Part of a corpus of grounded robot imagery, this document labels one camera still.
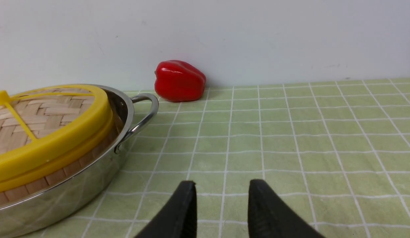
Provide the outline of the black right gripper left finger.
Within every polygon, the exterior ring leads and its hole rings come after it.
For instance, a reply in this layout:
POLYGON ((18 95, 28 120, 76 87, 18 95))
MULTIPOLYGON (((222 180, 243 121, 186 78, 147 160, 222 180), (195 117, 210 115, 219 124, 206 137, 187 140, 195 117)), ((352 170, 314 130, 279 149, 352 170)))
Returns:
POLYGON ((181 181, 161 210, 136 238, 196 238, 197 198, 195 183, 181 181))

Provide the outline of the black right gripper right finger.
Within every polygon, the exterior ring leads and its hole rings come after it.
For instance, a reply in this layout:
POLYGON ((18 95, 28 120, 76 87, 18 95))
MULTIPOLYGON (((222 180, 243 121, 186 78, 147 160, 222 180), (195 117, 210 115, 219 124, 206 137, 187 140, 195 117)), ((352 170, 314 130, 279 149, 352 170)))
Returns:
POLYGON ((250 238, 323 238, 262 179, 252 179, 248 192, 250 238))

